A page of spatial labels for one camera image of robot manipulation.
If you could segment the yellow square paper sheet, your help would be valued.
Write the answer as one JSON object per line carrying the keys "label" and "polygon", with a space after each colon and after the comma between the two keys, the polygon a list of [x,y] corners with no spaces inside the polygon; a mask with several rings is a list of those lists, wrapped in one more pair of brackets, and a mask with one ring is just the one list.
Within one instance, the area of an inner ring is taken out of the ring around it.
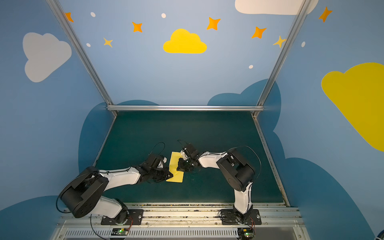
{"label": "yellow square paper sheet", "polygon": [[182,154],[180,152],[172,152],[170,163],[169,163],[169,171],[173,175],[170,179],[167,179],[167,182],[172,183],[182,183],[184,179],[184,172],[178,171],[177,167],[179,166],[179,159],[182,158]]}

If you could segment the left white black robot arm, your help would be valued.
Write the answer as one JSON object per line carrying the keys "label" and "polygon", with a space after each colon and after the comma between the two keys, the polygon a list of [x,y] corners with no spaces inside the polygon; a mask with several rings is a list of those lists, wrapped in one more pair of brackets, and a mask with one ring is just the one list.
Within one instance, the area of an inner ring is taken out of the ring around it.
{"label": "left white black robot arm", "polygon": [[88,167],[61,191],[59,199],[75,218],[96,214],[113,219],[117,225],[124,225],[130,217],[128,207],[118,199],[104,197],[104,192],[149,180],[158,183],[172,177],[167,166],[152,168],[140,165],[114,171]]}

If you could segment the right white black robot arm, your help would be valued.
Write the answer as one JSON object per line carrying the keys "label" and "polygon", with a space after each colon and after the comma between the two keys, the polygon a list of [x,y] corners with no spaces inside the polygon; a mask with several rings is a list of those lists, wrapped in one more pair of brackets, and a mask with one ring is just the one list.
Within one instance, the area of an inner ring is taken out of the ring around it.
{"label": "right white black robot arm", "polygon": [[251,193],[255,169],[251,163],[236,148],[221,153],[199,153],[192,145],[184,147],[181,150],[177,170],[191,172],[196,167],[214,168],[222,172],[235,194],[233,215],[225,217],[225,223],[247,224],[253,211]]}

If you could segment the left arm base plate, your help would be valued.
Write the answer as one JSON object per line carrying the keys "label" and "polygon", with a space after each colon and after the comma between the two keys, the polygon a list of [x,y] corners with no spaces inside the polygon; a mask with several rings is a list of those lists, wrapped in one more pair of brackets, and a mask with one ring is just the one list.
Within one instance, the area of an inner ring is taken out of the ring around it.
{"label": "left arm base plate", "polygon": [[117,226],[117,225],[133,225],[138,226],[141,225],[143,220],[143,209],[128,209],[123,210],[122,213],[118,214],[115,218],[109,218],[106,216],[102,217],[101,225],[111,225],[111,226]]}

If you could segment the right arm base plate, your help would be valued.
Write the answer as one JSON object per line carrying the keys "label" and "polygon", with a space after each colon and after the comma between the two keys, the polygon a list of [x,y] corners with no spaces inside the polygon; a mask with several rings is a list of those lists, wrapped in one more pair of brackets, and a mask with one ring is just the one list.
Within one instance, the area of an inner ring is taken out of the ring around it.
{"label": "right arm base plate", "polygon": [[251,209],[246,214],[241,214],[235,209],[222,209],[218,217],[223,225],[261,225],[262,220],[259,210]]}

